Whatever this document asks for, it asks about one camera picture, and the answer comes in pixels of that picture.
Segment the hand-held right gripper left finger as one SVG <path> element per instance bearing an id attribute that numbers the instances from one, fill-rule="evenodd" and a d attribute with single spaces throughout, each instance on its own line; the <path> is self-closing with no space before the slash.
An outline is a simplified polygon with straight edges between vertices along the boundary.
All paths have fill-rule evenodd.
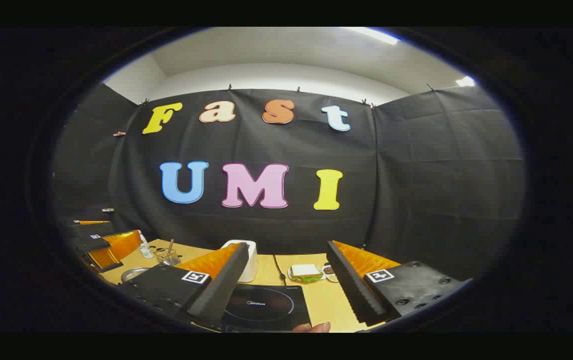
<path id="1" fill-rule="evenodd" d="M 177 266 L 157 264 L 117 290 L 152 312 L 219 325 L 248 260 L 248 244 L 234 243 Z"/>

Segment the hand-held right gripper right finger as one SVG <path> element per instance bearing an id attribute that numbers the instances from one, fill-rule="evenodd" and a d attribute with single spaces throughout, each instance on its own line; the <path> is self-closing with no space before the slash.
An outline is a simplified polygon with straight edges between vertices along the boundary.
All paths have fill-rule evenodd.
<path id="1" fill-rule="evenodd" d="M 335 240 L 327 242 L 326 258 L 357 321 L 367 326 L 407 318 L 472 281 L 458 280 L 419 260 L 398 263 Z"/>

